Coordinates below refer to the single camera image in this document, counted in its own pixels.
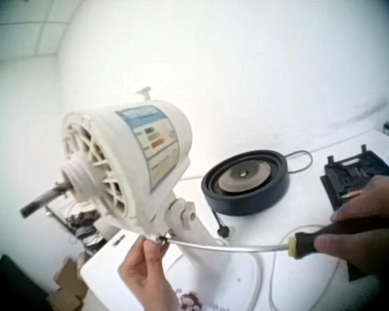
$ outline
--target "motor shaft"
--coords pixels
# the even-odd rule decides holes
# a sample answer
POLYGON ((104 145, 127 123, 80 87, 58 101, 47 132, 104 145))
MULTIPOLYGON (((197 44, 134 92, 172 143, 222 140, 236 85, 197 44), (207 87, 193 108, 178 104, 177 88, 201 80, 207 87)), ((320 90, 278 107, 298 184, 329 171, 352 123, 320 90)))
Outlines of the motor shaft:
POLYGON ((65 181, 63 183, 57 184, 54 188, 43 193, 41 196, 36 198, 33 202, 30 202, 28 205, 26 205, 24 208, 22 208, 20 210, 22 217, 23 218, 29 217, 31 214, 36 212, 38 209, 51 203, 53 200, 55 200, 56 198, 65 194, 65 192, 71 190, 72 188, 73 188, 73 186, 69 181, 65 181))

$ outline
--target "round pulley wheel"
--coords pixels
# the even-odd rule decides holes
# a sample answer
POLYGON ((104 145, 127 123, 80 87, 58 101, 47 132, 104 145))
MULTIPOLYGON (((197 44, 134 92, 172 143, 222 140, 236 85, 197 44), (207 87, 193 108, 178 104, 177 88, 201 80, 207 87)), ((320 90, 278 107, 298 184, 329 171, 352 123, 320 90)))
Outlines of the round pulley wheel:
POLYGON ((273 206, 288 185, 285 157, 276 151, 256 150, 213 167, 202 180, 202 192, 215 212, 242 216, 273 206))
POLYGON ((271 174, 268 162, 246 161, 229 168, 218 179, 219 187, 227 192, 242 192, 262 184, 271 174))

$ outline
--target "person's hand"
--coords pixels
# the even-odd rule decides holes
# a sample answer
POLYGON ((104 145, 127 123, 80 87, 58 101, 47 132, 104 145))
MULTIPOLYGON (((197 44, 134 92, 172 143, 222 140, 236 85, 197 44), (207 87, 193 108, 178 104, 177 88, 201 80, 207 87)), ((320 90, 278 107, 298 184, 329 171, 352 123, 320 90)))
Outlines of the person's hand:
POLYGON ((176 294, 167 282, 161 260, 169 245, 155 244, 139 237, 131 247, 118 273, 145 311, 175 311, 176 294))
MULTIPOLYGON (((332 222, 352 218, 389 218, 389 177, 375 176, 362 193, 343 205, 332 222)), ((321 235, 315 248, 348 261, 364 272, 381 271, 389 265, 389 229, 376 229, 357 235, 321 235)))

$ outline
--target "black cable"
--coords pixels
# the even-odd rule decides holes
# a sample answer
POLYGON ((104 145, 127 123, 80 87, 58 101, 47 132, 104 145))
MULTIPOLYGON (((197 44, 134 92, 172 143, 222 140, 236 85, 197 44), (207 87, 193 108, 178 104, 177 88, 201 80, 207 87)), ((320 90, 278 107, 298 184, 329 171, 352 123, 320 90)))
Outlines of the black cable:
POLYGON ((219 218, 218 214, 214 210, 212 210, 212 213, 219 225, 219 229, 217 231, 218 236, 220 236, 221 238, 227 238, 230 234, 229 227, 222 222, 222 220, 219 218))
POLYGON ((294 151, 294 152, 292 152, 290 154, 287 154, 286 156, 284 155, 284 157, 288 158, 290 156, 293 156, 294 154, 307 154, 310 157, 310 163, 306 167, 303 167, 303 168, 301 168, 299 170, 288 171, 288 174, 295 174, 295 173, 303 172, 304 170, 307 170, 312 165, 313 158, 312 158, 312 154, 310 153, 310 151, 298 150, 298 151, 294 151))

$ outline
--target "screwdriver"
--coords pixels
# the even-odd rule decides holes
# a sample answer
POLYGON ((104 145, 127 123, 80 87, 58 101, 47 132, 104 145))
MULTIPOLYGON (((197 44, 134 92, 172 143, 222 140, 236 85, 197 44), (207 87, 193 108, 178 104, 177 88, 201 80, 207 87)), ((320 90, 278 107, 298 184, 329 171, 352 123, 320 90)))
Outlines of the screwdriver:
POLYGON ((227 253, 267 253, 274 251, 288 251, 288 255, 294 259, 301 259, 307 255, 317 253, 314 247, 316 237, 324 234, 355 235, 357 233, 374 229, 388 229, 389 219, 382 217, 356 218, 329 224, 313 233, 297 232, 289 238, 287 244, 273 246, 216 246, 184 242, 174 238, 161 236, 159 239, 171 244, 185 246, 208 251, 223 251, 227 253))

